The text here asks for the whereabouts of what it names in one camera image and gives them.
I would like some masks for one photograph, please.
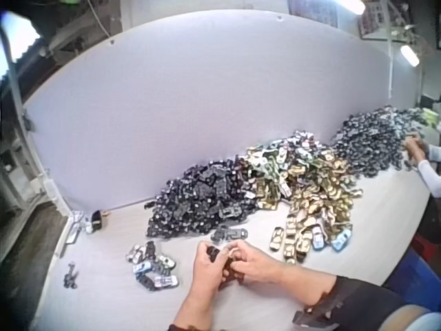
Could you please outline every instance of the white toy car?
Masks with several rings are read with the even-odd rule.
[[[340,234],[338,234],[337,238],[332,241],[332,247],[337,252],[341,251],[346,247],[349,238],[351,238],[352,231],[350,229],[344,229]]]
[[[172,276],[156,276],[154,277],[154,287],[161,288],[175,288],[179,285],[178,277]]]
[[[149,261],[144,261],[133,266],[134,274],[143,274],[149,272],[152,269],[152,264]]]
[[[158,260],[170,270],[176,267],[176,262],[165,255],[158,255]]]
[[[312,228],[312,247],[315,250],[321,250],[325,246],[325,239],[323,238],[322,229],[320,226]]]

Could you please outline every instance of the black sleeve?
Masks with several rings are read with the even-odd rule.
[[[386,288],[337,277],[331,292],[314,307],[296,314],[293,322],[309,325],[319,321],[323,326],[337,323],[343,330],[376,331],[389,315],[404,305],[397,294]]]

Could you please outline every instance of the human hand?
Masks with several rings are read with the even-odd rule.
[[[426,154],[418,145],[418,140],[413,137],[407,137],[404,141],[404,147],[409,152],[410,157],[413,157],[418,163],[426,159]]]
[[[417,132],[412,132],[408,135],[408,137],[411,137],[415,139],[418,146],[422,149],[424,153],[429,153],[429,144],[421,139],[421,136]]]
[[[229,272],[224,270],[229,257],[229,249],[222,249],[214,262],[211,262],[207,249],[211,244],[201,241],[196,250],[193,265],[193,282],[190,294],[199,299],[211,300],[217,293],[219,285],[226,280]]]
[[[231,263],[231,269],[237,272],[236,278],[240,278],[239,274],[246,281],[256,281],[260,283],[277,283],[285,265],[273,259],[268,254],[262,252],[258,248],[251,246],[241,239],[232,241],[228,246],[236,261]]]

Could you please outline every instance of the cable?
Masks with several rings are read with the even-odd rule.
[[[93,8],[92,3],[90,2],[90,0],[88,0],[88,3],[89,3],[89,7],[90,7],[90,9],[91,9],[91,11],[92,11],[92,14],[95,16],[95,19],[96,19],[96,21],[98,22],[100,28],[101,28],[102,31],[105,33],[105,35],[106,35],[108,38],[110,38],[110,34],[109,34],[109,32],[107,32],[107,30],[103,27],[103,24],[101,24],[101,21],[99,20],[98,15],[95,13],[95,9]]]

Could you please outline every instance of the pile of toy cars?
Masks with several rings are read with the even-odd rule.
[[[418,132],[423,137],[418,124],[427,124],[419,108],[398,110],[387,106],[351,115],[335,135],[333,149],[348,160],[349,170],[356,176],[375,177],[390,165],[401,170],[406,135]],[[409,170],[410,164],[404,164]]]
[[[207,234],[222,223],[244,221],[257,210],[248,181],[247,162],[239,157],[191,167],[146,203],[153,207],[146,236]]]
[[[336,250],[344,248],[352,229],[352,199],[362,195],[354,189],[355,178],[347,174],[345,160],[310,132],[250,148],[247,160],[258,173],[259,207],[273,210],[280,199],[290,204],[285,231],[274,229],[271,250],[285,244],[286,261],[295,263],[303,261],[311,247],[321,250],[328,243]]]
[[[176,262],[165,255],[156,255],[153,241],[145,245],[135,245],[125,256],[127,262],[133,263],[136,280],[150,291],[175,288],[179,285],[178,277],[171,274]]]
[[[374,177],[390,165],[401,169],[402,142],[406,134],[420,130],[416,123],[424,122],[420,109],[387,106],[350,116],[331,147],[310,132],[296,131],[249,148],[234,160],[191,167],[145,205],[153,208],[146,236],[215,230],[212,241],[219,243],[227,224],[240,223],[258,209],[275,210],[284,201],[290,205],[286,227],[274,230],[271,250],[283,247],[290,263],[326,244],[340,251],[352,233],[352,200],[362,196],[356,179],[362,174]]]

